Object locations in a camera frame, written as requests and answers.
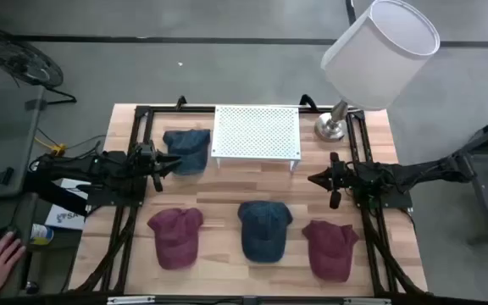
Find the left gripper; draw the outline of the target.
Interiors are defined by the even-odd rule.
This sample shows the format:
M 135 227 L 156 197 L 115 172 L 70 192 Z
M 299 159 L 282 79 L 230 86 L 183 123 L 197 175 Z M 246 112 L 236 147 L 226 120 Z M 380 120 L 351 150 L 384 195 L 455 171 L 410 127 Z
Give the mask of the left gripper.
M 162 191 L 160 174 L 157 172 L 158 164 L 153 144 L 137 143 L 129 156 L 130 174 L 133 177 L 150 175 L 153 180 L 154 189 Z M 181 157 L 176 155 L 159 155 L 158 162 L 161 164 L 161 175 L 167 176 L 180 166 Z

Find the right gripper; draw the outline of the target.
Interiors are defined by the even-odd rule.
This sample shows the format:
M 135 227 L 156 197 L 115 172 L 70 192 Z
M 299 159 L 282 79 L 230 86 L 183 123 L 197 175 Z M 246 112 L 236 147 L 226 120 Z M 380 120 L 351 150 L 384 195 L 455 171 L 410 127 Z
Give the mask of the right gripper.
M 330 168 L 324 171 L 310 175 L 310 182 L 321 186 L 326 191 L 330 191 L 330 208 L 338 209 L 341 203 L 341 194 L 339 190 L 354 187 L 356 184 L 356 175 L 352 169 L 349 169 L 345 162 L 342 162 L 337 152 L 330 154 Z

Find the blue denim cap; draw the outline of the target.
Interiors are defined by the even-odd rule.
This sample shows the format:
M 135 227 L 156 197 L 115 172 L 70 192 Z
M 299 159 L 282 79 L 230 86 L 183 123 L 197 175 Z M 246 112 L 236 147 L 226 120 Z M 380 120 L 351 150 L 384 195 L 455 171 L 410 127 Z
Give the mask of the blue denim cap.
M 286 249 L 287 228 L 293 217 L 283 202 L 249 201 L 240 204 L 241 247 L 255 263 L 276 263 Z
M 167 130 L 163 141 L 169 154 L 180 157 L 175 175 L 199 175 L 206 169 L 211 130 Z

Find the maroon cap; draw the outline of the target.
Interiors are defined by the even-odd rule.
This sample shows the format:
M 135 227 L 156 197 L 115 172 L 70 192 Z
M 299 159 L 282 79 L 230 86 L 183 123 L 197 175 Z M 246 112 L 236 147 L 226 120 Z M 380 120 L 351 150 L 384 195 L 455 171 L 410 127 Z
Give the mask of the maroon cap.
M 313 274 L 321 280 L 346 282 L 358 241 L 352 225 L 311 220 L 302 233 L 308 240 L 308 261 Z
M 197 208 L 164 209 L 147 221 L 163 269 L 183 269 L 195 263 L 202 224 L 203 215 Z

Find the white perforated metal shelf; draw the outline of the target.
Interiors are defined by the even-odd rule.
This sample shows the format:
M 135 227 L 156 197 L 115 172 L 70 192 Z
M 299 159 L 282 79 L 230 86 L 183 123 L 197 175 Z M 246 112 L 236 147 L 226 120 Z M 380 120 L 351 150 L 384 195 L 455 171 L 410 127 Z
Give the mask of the white perforated metal shelf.
M 217 105 L 210 156 L 223 159 L 286 161 L 294 173 L 302 159 L 299 109 Z

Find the white cardboard box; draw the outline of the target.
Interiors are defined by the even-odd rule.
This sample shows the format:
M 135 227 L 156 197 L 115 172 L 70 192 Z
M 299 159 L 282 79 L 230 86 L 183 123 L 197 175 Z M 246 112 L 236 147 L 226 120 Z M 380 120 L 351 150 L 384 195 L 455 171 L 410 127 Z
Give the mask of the white cardboard box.
M 60 183 L 60 186 L 63 187 L 66 191 L 70 191 L 71 193 L 83 199 L 87 199 L 88 195 L 85 192 L 80 191 L 77 188 L 78 185 L 90 185 L 90 182 L 62 179 Z M 72 213 L 69 210 L 61 208 L 57 205 L 52 205 L 44 222 L 44 225 L 61 229 L 83 230 L 84 223 L 84 216 L 80 216 L 77 213 Z

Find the table lamp with white shade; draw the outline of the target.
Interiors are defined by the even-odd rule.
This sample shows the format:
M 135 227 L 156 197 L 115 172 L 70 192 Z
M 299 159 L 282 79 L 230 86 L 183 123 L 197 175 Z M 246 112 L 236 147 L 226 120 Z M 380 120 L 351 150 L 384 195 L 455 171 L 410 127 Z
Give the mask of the table lamp with white shade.
M 440 45 L 437 29 L 414 6 L 374 0 L 322 57 L 320 67 L 341 100 L 318 117 L 317 136 L 341 140 L 350 107 L 388 108 Z

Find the drink can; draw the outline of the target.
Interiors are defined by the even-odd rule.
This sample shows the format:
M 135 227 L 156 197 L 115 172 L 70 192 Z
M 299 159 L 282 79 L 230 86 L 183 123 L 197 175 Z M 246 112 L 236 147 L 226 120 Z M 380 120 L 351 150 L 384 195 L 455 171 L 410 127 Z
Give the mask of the drink can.
M 30 231 L 30 244 L 46 246 L 54 238 L 54 231 L 45 225 L 33 224 Z

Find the grey side table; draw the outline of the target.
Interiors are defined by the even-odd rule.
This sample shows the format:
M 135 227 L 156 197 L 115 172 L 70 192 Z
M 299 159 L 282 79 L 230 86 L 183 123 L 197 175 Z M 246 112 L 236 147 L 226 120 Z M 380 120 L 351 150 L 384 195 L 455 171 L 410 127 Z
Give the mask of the grey side table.
M 0 197 L 21 192 L 36 127 L 46 108 L 41 86 L 0 89 Z

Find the black floor fan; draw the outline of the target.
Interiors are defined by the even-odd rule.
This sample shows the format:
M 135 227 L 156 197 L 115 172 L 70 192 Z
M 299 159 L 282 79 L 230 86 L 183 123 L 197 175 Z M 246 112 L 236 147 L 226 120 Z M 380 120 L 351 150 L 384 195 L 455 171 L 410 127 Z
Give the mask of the black floor fan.
M 54 60 L 4 30 L 0 30 L 0 68 L 33 86 L 54 88 L 64 82 L 64 73 Z

